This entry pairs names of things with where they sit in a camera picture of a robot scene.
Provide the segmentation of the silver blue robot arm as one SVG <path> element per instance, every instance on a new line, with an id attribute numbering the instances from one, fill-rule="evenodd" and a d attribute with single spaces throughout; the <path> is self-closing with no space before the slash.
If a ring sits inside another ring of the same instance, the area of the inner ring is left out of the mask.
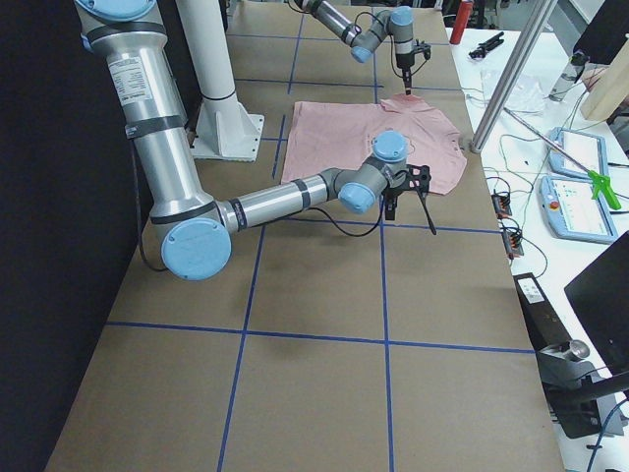
<path id="1" fill-rule="evenodd" d="M 84 46 L 105 59 L 122 106 L 132 159 L 143 168 L 153 197 L 149 218 L 165 267 L 185 280 L 203 280 L 228 263 L 231 235 L 339 201 L 362 214 L 386 197 L 419 187 L 408 147 L 395 131 L 380 134 L 356 170 L 329 168 L 315 175 L 219 201 L 201 186 L 195 158 L 257 153 L 263 117 L 239 102 L 220 5 L 177 5 L 202 94 L 201 141 L 192 145 L 185 111 L 164 52 L 167 32 L 154 1 L 79 1 Z"/>
<path id="2" fill-rule="evenodd" d="M 406 95 L 412 94 L 413 77 L 431 56 L 431 46 L 414 34 L 414 16 L 409 6 L 399 6 L 370 14 L 372 22 L 366 29 L 350 21 L 328 1 L 295 1 L 302 13 L 311 15 L 351 49 L 359 63 L 371 59 L 381 44 L 392 43 L 392 69 L 403 82 Z"/>

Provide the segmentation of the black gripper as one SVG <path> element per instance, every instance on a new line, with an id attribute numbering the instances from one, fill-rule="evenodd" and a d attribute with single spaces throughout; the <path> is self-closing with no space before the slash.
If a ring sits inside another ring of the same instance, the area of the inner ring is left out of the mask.
<path id="1" fill-rule="evenodd" d="M 384 218 L 386 220 L 395 220 L 397 211 L 397 198 L 403 192 L 414 192 L 420 200 L 424 210 L 429 230 L 432 235 L 436 234 L 436 227 L 429 214 L 427 196 L 430 186 L 430 168 L 427 165 L 407 164 L 406 168 L 394 175 L 394 186 L 387 187 L 383 191 L 384 196 Z"/>
<path id="2" fill-rule="evenodd" d="M 393 42 L 393 53 L 395 66 L 398 69 L 402 69 L 401 76 L 405 94 L 410 95 L 412 93 L 411 68 L 415 65 L 415 56 L 422 54 L 424 59 L 428 61 L 431 57 L 431 45 L 418 39 L 411 39 L 405 42 L 395 40 Z"/>

